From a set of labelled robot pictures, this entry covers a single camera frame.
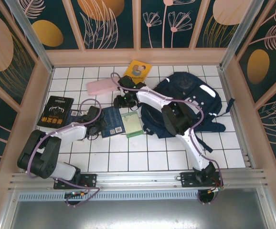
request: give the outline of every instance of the yellow book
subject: yellow book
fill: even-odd
[[[132,61],[123,76],[128,75],[135,84],[138,84],[139,82],[143,83],[148,76],[148,73],[151,71],[151,68],[152,65],[150,64],[140,61]]]

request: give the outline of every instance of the black book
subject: black book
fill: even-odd
[[[58,129],[65,126],[73,98],[50,96],[37,125]]]

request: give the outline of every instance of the tile grid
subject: tile grid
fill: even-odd
[[[79,95],[78,95],[78,99],[77,99],[77,103],[79,104],[79,103],[81,103],[82,101],[83,101],[83,99],[82,99],[82,95],[83,95],[83,92],[86,92],[87,93],[87,90],[85,90],[85,88],[83,88],[84,86],[83,86],[83,84],[84,83],[86,83],[86,82],[91,82],[92,80],[100,80],[100,79],[104,79],[104,78],[108,78],[109,77],[109,74],[108,75],[104,75],[104,73],[105,73],[105,71],[113,71],[113,70],[115,70],[116,72],[118,71],[117,69],[122,69],[123,68],[123,70],[124,69],[126,69],[127,67],[106,67],[106,68],[102,68],[102,67],[93,67],[92,69],[94,70],[94,69],[97,69],[97,76],[96,77],[94,77],[94,76],[92,76],[92,78],[88,78],[88,74],[89,74],[89,70],[91,69],[91,68],[82,68],[82,77],[80,77],[80,78],[77,78],[76,76],[71,76],[71,80],[73,80],[73,79],[77,79],[77,80],[80,80],[80,82],[81,82],[81,87],[80,87],[80,91],[79,90],[74,90],[74,91],[70,91],[70,90],[72,90],[73,88],[70,88],[70,90],[68,90],[68,88],[67,88],[67,86],[68,86],[68,83],[70,83],[71,82],[71,80],[69,81],[69,74],[70,74],[70,71],[72,70],[72,69],[75,69],[75,68],[68,68],[68,74],[67,74],[67,77],[66,77],[66,83],[65,83],[65,85],[64,85],[64,90],[62,90],[62,92],[63,92],[63,94],[65,95],[66,94],[66,92],[79,92]],[[193,73],[193,74],[195,74],[196,76],[198,76],[198,77],[204,77],[205,78],[205,81],[210,85],[210,86],[212,86],[214,89],[221,89],[221,90],[223,90],[222,89],[222,85],[219,87],[218,86],[218,83],[220,83],[221,84],[221,82],[220,82],[220,78],[219,78],[219,76],[218,76],[218,73],[216,72],[216,73],[214,73],[213,75],[210,75],[211,73],[209,73],[209,72],[211,72],[210,70],[209,70],[209,68],[207,68],[207,71],[205,71],[205,67],[204,66],[160,66],[160,67],[158,67],[158,66],[154,66],[153,67],[153,69],[152,69],[152,71],[151,71],[151,73],[152,73],[152,75],[151,75],[151,73],[150,73],[150,76],[147,78],[147,79],[149,79],[149,80],[153,80],[153,82],[154,82],[154,86],[156,85],[156,84],[158,84],[159,83],[159,81],[162,81],[163,79],[165,79],[168,75],[170,75],[170,74],[172,74],[174,71],[186,71],[186,72],[190,72],[190,73]],[[58,80],[58,79],[64,79],[64,78],[59,78],[59,77],[55,77],[55,75],[53,76],[53,80]],[[50,86],[50,90],[49,90],[49,95],[52,95],[52,93],[59,93],[59,92],[61,92],[61,89],[58,89],[58,90],[55,90],[55,88],[52,88],[52,82],[51,82],[51,86]],[[113,97],[113,95],[114,95],[114,93],[111,93],[111,99],[110,99],[110,103],[103,103],[103,106],[104,107],[107,107],[107,106],[111,106],[112,105],[112,102],[113,102],[113,99],[114,99],[114,97]],[[103,98],[102,96],[95,96],[95,98],[99,98],[99,99],[101,99],[101,100],[106,100],[106,98]],[[226,131],[226,133],[234,133],[235,134],[235,131]],[[212,147],[211,146],[211,144],[209,144],[208,142],[207,142],[207,140],[209,140],[209,138],[206,138],[206,135],[205,134],[207,134],[207,133],[200,133],[200,136],[201,136],[201,139],[203,140],[203,141],[205,141],[208,145],[210,145],[210,147]],[[228,148],[225,148],[223,145],[224,145],[224,142],[222,141],[222,136],[221,136],[221,134],[220,133],[216,133],[216,134],[218,134],[217,136],[220,138],[220,145],[221,146],[219,146],[219,148],[217,149],[217,147],[215,147],[215,149],[214,149],[214,152],[219,152],[219,151],[222,151],[223,152],[223,156],[224,156],[224,161],[225,161],[225,164],[226,164],[226,167],[228,167],[228,158],[227,158],[227,156],[226,156],[226,150],[229,150],[229,151],[234,151],[234,150],[240,150],[240,147],[238,147],[237,149],[234,149],[234,148],[230,148],[230,149],[228,149]],[[184,159],[185,160],[187,160],[187,165],[186,165],[186,167],[187,168],[190,168],[190,166],[189,166],[189,164],[190,164],[190,162],[188,161],[188,156],[187,156],[187,154],[186,154],[186,151],[184,150],[184,149],[182,149],[182,150],[180,150],[180,149],[172,149],[171,148],[171,146],[169,146],[169,144],[170,144],[170,142],[168,143],[167,142],[167,139],[165,139],[165,142],[164,142],[164,144],[165,144],[165,151],[161,151],[161,150],[158,150],[158,151],[152,151],[152,150],[150,150],[149,149],[149,144],[150,144],[150,141],[149,141],[149,138],[150,138],[150,136],[145,136],[145,143],[146,143],[146,145],[147,145],[147,147],[146,147],[146,149],[145,149],[145,151],[141,151],[141,150],[133,150],[132,149],[132,146],[130,147],[130,140],[129,139],[127,139],[127,152],[126,151],[124,151],[124,150],[121,150],[120,152],[116,152],[116,150],[114,151],[114,150],[112,150],[112,152],[111,152],[111,144],[113,143],[113,138],[111,138],[111,139],[109,139],[108,140],[108,149],[106,150],[106,151],[101,151],[101,152],[98,152],[97,150],[93,150],[93,144],[96,144],[96,141],[95,140],[91,140],[90,141],[90,144],[89,144],[89,152],[84,152],[84,154],[89,154],[88,156],[88,165],[87,165],[87,171],[89,171],[89,172],[92,172],[92,169],[91,169],[91,167],[90,167],[90,164],[93,164],[94,163],[94,159],[91,159],[91,154],[94,154],[94,155],[99,155],[99,154],[103,154],[103,153],[105,153],[105,154],[107,154],[107,169],[105,169],[105,171],[109,171],[110,170],[110,162],[111,162],[111,156],[115,156],[115,155],[117,155],[117,154],[119,154],[119,155],[121,155],[121,154],[124,154],[124,153],[127,153],[126,155],[127,155],[127,169],[123,169],[122,171],[132,171],[132,169],[130,168],[131,167],[131,164],[133,164],[133,162],[132,162],[132,157],[133,157],[133,155],[138,155],[138,154],[141,154],[142,155],[142,153],[146,153],[147,155],[147,157],[146,157],[146,159],[147,159],[147,170],[151,170],[150,169],[150,163],[151,163],[151,165],[154,163],[153,161],[151,161],[150,162],[150,153],[152,154],[152,153],[154,153],[153,155],[151,155],[151,160],[152,160],[152,158],[153,158],[153,156],[155,155],[155,154],[157,154],[157,155],[161,155],[162,153],[165,153],[165,157],[166,157],[166,160],[164,160],[164,164],[166,164],[166,169],[162,169],[162,170],[169,170],[169,169],[171,169],[174,165],[171,165],[172,164],[172,161],[170,161],[171,159],[170,159],[170,157],[173,159],[173,158],[175,158],[175,157],[172,157],[171,156],[171,153],[174,153],[175,155],[176,154],[179,154],[180,152],[181,153],[184,153]],[[70,150],[69,150],[69,160],[66,160],[66,162],[67,163],[71,163],[71,161],[72,161],[72,158],[74,158],[74,155],[75,154],[80,154],[80,156],[81,156],[81,154],[82,154],[82,152],[73,152],[74,151],[74,143],[71,145],[71,147],[70,147]]]

